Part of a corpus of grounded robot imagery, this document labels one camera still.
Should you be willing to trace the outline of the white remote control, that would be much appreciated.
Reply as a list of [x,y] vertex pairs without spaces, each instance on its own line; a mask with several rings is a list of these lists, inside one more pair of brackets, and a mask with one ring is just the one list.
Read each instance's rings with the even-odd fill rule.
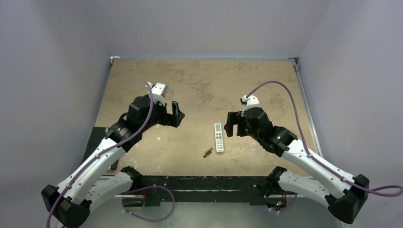
[[220,123],[214,124],[214,134],[215,134],[215,149],[217,153],[224,152],[224,144],[223,144],[223,134],[222,134],[222,125]]

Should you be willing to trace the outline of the green AAA battery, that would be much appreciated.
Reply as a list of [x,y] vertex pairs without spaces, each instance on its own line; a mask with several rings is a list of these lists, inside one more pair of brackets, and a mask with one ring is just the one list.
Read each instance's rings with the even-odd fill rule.
[[206,158],[206,157],[209,156],[210,154],[211,154],[211,151],[205,153],[205,154],[203,155],[203,158]]

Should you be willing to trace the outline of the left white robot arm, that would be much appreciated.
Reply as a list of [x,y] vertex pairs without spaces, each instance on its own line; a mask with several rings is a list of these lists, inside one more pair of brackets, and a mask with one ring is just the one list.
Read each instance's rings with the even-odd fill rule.
[[166,187],[146,185],[135,168],[127,166],[111,179],[96,184],[106,170],[142,140],[143,133],[155,125],[179,127],[185,114],[177,101],[172,113],[156,95],[139,96],[129,105],[116,123],[111,125],[99,145],[86,160],[57,186],[47,185],[41,192],[48,218],[55,218],[63,228],[79,228],[90,213],[110,198],[123,194],[141,194],[146,199],[152,189]]

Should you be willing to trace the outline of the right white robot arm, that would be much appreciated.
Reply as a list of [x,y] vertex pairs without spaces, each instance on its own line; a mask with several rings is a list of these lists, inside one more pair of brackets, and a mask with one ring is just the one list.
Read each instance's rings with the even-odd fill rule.
[[279,192],[293,192],[312,199],[329,210],[338,220],[352,224],[368,198],[364,191],[369,179],[362,174],[354,176],[330,164],[310,149],[285,127],[275,126],[260,107],[245,112],[228,112],[224,130],[233,136],[249,136],[267,152],[283,158],[303,169],[310,177],[302,177],[277,166],[266,178],[269,196]]

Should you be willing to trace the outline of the aluminium frame rail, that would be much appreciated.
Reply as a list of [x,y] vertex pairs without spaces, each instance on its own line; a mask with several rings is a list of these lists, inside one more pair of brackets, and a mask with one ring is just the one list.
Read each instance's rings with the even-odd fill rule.
[[298,57],[288,58],[288,60],[291,62],[292,66],[294,68],[297,80],[298,80],[298,84],[299,84],[299,87],[300,87],[301,95],[303,97],[307,117],[308,117],[308,120],[309,120],[311,135],[312,135],[312,138],[313,138],[313,142],[315,144],[315,148],[317,150],[318,155],[320,157],[323,157],[322,149],[321,149],[321,146],[320,146],[320,143],[319,143],[319,140],[318,140],[318,136],[317,136],[317,131],[316,131],[316,128],[315,128],[314,121],[312,119],[311,110],[310,110],[310,107],[309,107],[309,104],[308,104],[308,100],[307,100],[307,97],[306,97],[306,93],[305,93],[305,90],[304,90],[304,86],[303,86],[300,71],[299,71],[301,65],[298,63]]

